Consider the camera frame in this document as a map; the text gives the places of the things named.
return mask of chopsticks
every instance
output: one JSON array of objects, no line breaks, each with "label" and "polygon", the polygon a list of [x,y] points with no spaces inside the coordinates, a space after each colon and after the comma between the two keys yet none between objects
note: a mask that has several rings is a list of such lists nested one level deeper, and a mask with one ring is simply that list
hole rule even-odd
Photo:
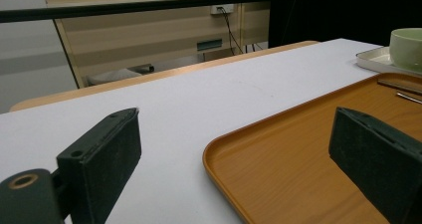
[{"label": "chopsticks", "polygon": [[397,89],[399,91],[403,91],[403,92],[415,94],[415,95],[418,95],[418,96],[422,96],[422,91],[418,90],[418,89],[406,87],[406,86],[396,84],[396,83],[392,83],[392,82],[387,82],[387,81],[382,80],[382,79],[378,79],[378,83],[380,85],[384,86],[384,87],[394,88],[394,89]]},{"label": "chopsticks", "polygon": [[398,97],[400,97],[400,98],[403,98],[403,99],[409,100],[411,102],[415,102],[415,103],[418,103],[418,104],[421,104],[422,105],[422,100],[419,100],[417,98],[413,98],[413,97],[407,96],[406,94],[403,94],[403,93],[400,93],[400,92],[397,92],[396,95]]}]

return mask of table surface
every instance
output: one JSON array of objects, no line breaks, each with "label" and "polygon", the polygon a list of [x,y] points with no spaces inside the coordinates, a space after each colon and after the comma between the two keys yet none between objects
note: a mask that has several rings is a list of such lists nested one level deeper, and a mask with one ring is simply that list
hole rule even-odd
[{"label": "table surface", "polygon": [[46,98],[33,104],[38,107],[0,115],[0,179],[32,168],[55,170],[57,154],[103,117],[137,107],[142,157],[107,223],[241,223],[207,176],[207,144],[376,75],[360,68],[355,55],[378,47],[337,39],[270,49],[225,59],[225,66],[206,63],[162,79],[145,76]]},{"label": "table surface", "polygon": [[213,61],[195,64],[191,66],[181,67],[177,69],[171,69],[171,70],[167,70],[167,71],[163,71],[159,73],[153,73],[147,76],[125,79],[122,81],[107,83],[100,86],[93,86],[93,87],[83,88],[83,89],[64,92],[64,93],[58,93],[58,94],[54,94],[54,95],[50,95],[46,97],[34,98],[34,99],[26,100],[18,104],[15,104],[14,106],[10,108],[10,111],[14,112],[14,111],[23,110],[27,108],[33,108],[33,107],[42,106],[42,105],[46,105],[50,103],[61,102],[61,101],[70,100],[74,98],[89,96],[96,93],[107,92],[107,91],[111,91],[118,88],[151,82],[151,81],[168,78],[172,76],[177,76],[177,75],[181,75],[185,73],[191,73],[194,71],[199,71],[206,68],[225,65],[228,63],[239,62],[239,61],[243,61],[250,58],[256,58],[256,57],[283,52],[283,51],[287,51],[287,50],[291,50],[295,48],[309,46],[316,43],[317,43],[316,41],[304,41],[304,42],[294,43],[294,44],[290,44],[290,45],[286,45],[282,47],[261,50],[254,53],[247,53],[247,54],[228,57],[224,59],[218,59],[218,60],[213,60]]},{"label": "table surface", "polygon": [[0,10],[0,23],[262,1],[269,0],[46,0],[46,8]]}]

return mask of wall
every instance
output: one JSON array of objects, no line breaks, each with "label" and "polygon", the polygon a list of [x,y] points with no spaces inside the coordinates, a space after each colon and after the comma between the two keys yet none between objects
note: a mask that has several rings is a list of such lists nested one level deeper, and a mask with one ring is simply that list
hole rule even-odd
[{"label": "wall", "polygon": [[397,28],[421,27],[420,0],[272,0],[270,47],[337,38],[389,46]]},{"label": "wall", "polygon": [[[2,11],[43,7],[45,0],[0,0]],[[76,88],[52,21],[0,24],[0,113]]]}]

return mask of floor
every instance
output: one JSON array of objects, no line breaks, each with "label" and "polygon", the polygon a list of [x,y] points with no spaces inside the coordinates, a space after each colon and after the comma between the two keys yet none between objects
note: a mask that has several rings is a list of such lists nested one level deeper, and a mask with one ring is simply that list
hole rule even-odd
[{"label": "floor", "polygon": [[[249,45],[247,47],[244,47],[243,53],[251,53],[254,51],[260,51],[267,48],[268,48],[267,42]],[[151,66],[153,67],[153,71],[147,66],[135,67],[132,69],[123,69],[123,70],[107,72],[107,73],[99,74],[96,76],[88,77],[88,82],[90,86],[95,86],[95,85],[100,85],[100,84],[104,84],[108,82],[115,82],[115,81],[119,81],[119,80],[123,80],[127,78],[133,78],[137,76],[147,76],[151,72],[157,73],[157,72],[162,72],[162,71],[180,68],[184,66],[203,63],[205,61],[218,59],[219,57],[221,57],[221,55],[209,56],[209,55],[204,55],[204,54],[197,54],[194,56],[182,57],[179,59],[153,63],[151,64]]]}]

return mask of cable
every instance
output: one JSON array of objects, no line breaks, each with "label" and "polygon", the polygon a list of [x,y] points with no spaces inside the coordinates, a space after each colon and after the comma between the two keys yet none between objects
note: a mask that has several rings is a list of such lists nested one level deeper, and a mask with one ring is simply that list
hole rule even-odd
[{"label": "cable", "polygon": [[257,45],[257,47],[259,47],[261,50],[264,50],[264,48],[262,48],[258,43],[255,45]]},{"label": "cable", "polygon": [[286,24],[285,31],[283,32],[283,36],[282,36],[282,44],[284,43],[285,38],[286,38],[286,34],[287,34],[287,32],[288,32],[288,28],[289,28],[290,20],[291,20],[291,18],[292,18],[293,10],[295,9],[296,1],[297,1],[297,0],[294,0],[294,1],[293,1],[291,11],[289,12],[288,22],[287,22],[287,24]]},{"label": "cable", "polygon": [[223,13],[224,19],[226,20],[227,28],[229,29],[230,50],[232,51],[233,56],[235,56],[235,52],[233,51],[233,47],[232,47],[232,38],[233,38],[233,41],[236,43],[236,46],[238,47],[240,53],[243,54],[242,48],[237,43],[236,38],[233,36],[232,30],[230,29],[229,17],[227,15],[226,10],[223,7],[219,7],[217,9],[220,10]]}]

